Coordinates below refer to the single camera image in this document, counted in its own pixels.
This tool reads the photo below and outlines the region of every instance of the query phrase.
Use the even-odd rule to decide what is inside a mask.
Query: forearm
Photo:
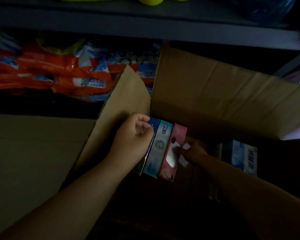
[[[260,239],[300,239],[298,198],[208,155],[196,164],[208,173]]]
[[[0,235],[0,239],[84,239],[127,172],[105,158],[49,201]]]

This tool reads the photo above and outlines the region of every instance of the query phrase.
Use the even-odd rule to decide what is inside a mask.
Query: blue toothpaste box
[[[160,123],[160,120],[159,119],[156,119],[156,118],[153,118],[150,116],[150,120],[148,121],[148,124],[151,125],[153,131],[154,131],[154,134],[153,134],[153,137],[152,137],[152,140],[151,140],[151,143],[148,147],[148,150],[147,152],[145,153],[144,157],[138,162],[138,164],[132,169],[132,171],[134,173],[137,173],[139,175],[141,175],[142,173],[142,170],[144,168],[144,165],[145,165],[145,162],[147,160],[147,157],[148,157],[148,154],[149,154],[149,151],[150,151],[150,148],[151,148],[151,145],[152,145],[152,142],[154,140],[154,137],[156,136],[156,132],[157,132],[157,129],[158,129],[158,126],[159,126],[159,123]]]
[[[257,155],[256,147],[240,141],[222,143],[221,160],[253,176],[257,176]]]
[[[164,120],[160,121],[157,133],[155,134],[150,152],[148,154],[148,158],[145,161],[143,173],[155,178],[158,177],[172,128],[173,124]]]

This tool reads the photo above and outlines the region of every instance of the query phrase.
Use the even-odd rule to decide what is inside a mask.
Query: person's right arm
[[[209,156],[197,143],[181,154],[211,177],[260,239],[300,239],[300,199]]]

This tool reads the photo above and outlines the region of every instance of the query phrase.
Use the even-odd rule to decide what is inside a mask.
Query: teal box
[[[158,177],[172,129],[173,124],[164,120],[160,121],[148,158],[145,162],[143,173],[155,178]]]

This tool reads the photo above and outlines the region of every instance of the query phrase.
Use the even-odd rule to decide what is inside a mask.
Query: person's left hand
[[[149,120],[149,116],[133,113],[124,121],[107,156],[112,165],[129,172],[141,160],[154,134]]]

